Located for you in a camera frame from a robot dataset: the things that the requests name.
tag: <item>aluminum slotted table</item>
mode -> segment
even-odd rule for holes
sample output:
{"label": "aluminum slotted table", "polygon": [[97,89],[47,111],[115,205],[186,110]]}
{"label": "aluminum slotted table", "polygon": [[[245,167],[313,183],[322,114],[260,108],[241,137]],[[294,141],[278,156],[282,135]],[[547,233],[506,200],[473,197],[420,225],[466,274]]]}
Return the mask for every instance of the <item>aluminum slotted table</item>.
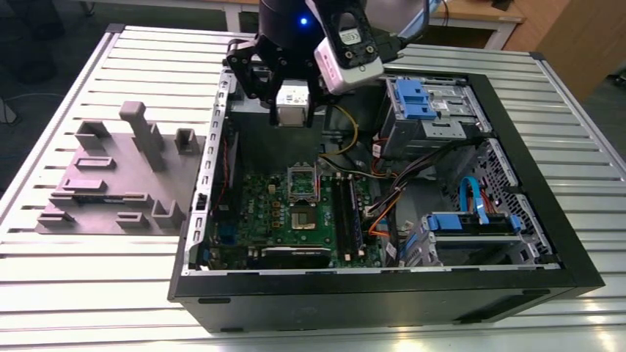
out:
{"label": "aluminum slotted table", "polygon": [[167,301],[178,237],[41,235],[83,120],[143,101],[163,134],[206,135],[226,44],[248,35],[111,26],[0,201],[0,348],[113,351],[619,351],[626,345],[626,167],[547,62],[416,46],[390,67],[486,74],[607,287],[494,324],[209,334]]}

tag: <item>yellow wire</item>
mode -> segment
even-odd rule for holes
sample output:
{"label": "yellow wire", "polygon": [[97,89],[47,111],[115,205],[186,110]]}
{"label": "yellow wire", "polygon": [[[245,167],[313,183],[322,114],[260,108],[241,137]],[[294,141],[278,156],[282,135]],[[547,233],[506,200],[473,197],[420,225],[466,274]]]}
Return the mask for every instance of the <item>yellow wire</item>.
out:
{"label": "yellow wire", "polygon": [[354,119],[353,115],[342,106],[333,105],[333,107],[337,108],[350,119],[350,122],[353,123],[353,127],[354,127],[354,137],[353,137],[353,141],[350,145],[346,148],[337,150],[336,152],[321,154],[322,156],[333,156],[333,155],[340,155],[345,153],[348,150],[350,150],[352,147],[354,147],[354,145],[357,144],[357,139],[360,138],[360,125],[357,124],[357,120]]}

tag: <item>blue latch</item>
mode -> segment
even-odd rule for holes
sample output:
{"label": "blue latch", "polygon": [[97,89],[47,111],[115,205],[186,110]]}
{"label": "blue latch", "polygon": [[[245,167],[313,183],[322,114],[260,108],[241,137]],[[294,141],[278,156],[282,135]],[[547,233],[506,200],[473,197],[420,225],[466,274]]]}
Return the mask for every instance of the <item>blue latch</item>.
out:
{"label": "blue latch", "polygon": [[512,220],[513,230],[516,233],[518,233],[520,231],[522,231],[522,220],[520,220],[520,216],[517,216],[516,214],[512,214],[509,219]]}
{"label": "blue latch", "polygon": [[462,230],[464,225],[457,214],[433,214],[428,216],[430,231]]}
{"label": "blue latch", "polygon": [[413,79],[398,79],[396,85],[396,95],[405,110],[405,119],[434,120],[438,113],[430,108],[430,95],[422,87],[422,82]]}

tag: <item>gray plastic part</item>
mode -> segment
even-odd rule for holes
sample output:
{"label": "gray plastic part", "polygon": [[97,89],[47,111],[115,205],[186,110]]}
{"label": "gray plastic part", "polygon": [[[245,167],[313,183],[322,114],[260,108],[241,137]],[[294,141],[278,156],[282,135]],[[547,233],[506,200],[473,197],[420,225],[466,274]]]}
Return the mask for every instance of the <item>gray plastic part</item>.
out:
{"label": "gray plastic part", "polygon": [[[166,169],[162,172],[154,172],[145,156],[135,148],[133,138],[131,133],[111,133],[109,138],[101,139],[105,149],[85,150],[79,147],[61,185],[53,193],[51,203],[45,210],[45,213],[66,212],[74,218],[74,222],[71,226],[61,229],[63,224],[43,226],[45,223],[54,222],[46,218],[35,228],[37,232],[65,235],[179,235],[181,228],[169,226],[173,224],[181,226],[181,218],[185,219],[187,216],[202,153],[179,155],[175,136],[163,135],[161,155]],[[202,149],[207,139],[205,136],[197,136],[197,139]],[[82,169],[77,167],[77,161],[81,158],[113,158],[115,168]],[[102,192],[95,192],[93,189],[66,191],[63,185],[67,180],[103,182],[107,188]],[[170,207],[173,201],[178,204],[173,219],[169,219],[166,211],[157,213],[163,215],[158,216],[162,224],[158,224],[158,220],[153,218],[153,209],[158,200],[166,208]],[[122,228],[117,222],[118,213],[126,212],[143,213],[149,225]]]}
{"label": "gray plastic part", "polygon": [[85,121],[75,137],[86,150],[103,150],[102,139],[110,138],[111,134],[101,121]]}
{"label": "gray plastic part", "polygon": [[142,212],[121,211],[115,222],[123,229],[145,229],[150,227],[149,219]]}
{"label": "gray plastic part", "polygon": [[115,160],[110,156],[89,156],[86,158],[78,158],[75,166],[81,170],[114,169]]}
{"label": "gray plastic part", "polygon": [[110,23],[107,27],[107,33],[122,33],[125,32],[127,25],[123,23]]}
{"label": "gray plastic part", "polygon": [[103,180],[77,180],[69,178],[63,183],[66,191],[93,191],[105,192],[107,183]]}
{"label": "gray plastic part", "polygon": [[58,207],[78,207],[79,203],[75,201],[74,195],[74,191],[55,191],[49,200]]}
{"label": "gray plastic part", "polygon": [[163,171],[166,163],[161,155],[163,137],[157,125],[149,125],[145,118],[146,105],[141,101],[126,101],[119,110],[119,117],[130,123],[135,134],[135,144],[145,153],[153,171]]}
{"label": "gray plastic part", "polygon": [[197,132],[193,129],[179,128],[177,130],[177,149],[181,155],[199,154]]}
{"label": "gray plastic part", "polygon": [[151,208],[155,204],[155,200],[147,193],[133,193],[129,192],[125,194],[123,198],[125,204],[129,205],[131,208]]}
{"label": "gray plastic part", "polygon": [[45,211],[38,218],[45,227],[71,227],[75,219],[62,210]]}
{"label": "gray plastic part", "polygon": [[153,218],[157,220],[157,224],[162,229],[178,229],[186,220],[186,215],[183,214],[175,200],[173,200],[167,209],[163,207],[162,202],[157,201],[155,207],[153,208]]}

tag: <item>table leg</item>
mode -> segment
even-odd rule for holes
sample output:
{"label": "table leg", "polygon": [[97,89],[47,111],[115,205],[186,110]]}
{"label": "table leg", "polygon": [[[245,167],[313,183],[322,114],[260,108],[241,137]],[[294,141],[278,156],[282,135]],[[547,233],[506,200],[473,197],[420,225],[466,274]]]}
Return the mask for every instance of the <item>table leg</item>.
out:
{"label": "table leg", "polygon": [[229,29],[229,32],[242,32],[242,25],[240,21],[241,12],[242,7],[240,5],[225,4],[226,28]]}
{"label": "table leg", "polygon": [[508,44],[509,37],[512,36],[517,25],[517,23],[502,22],[498,26],[498,29],[494,31],[492,37],[489,38],[489,42],[485,46],[485,49],[502,50],[505,44]]}

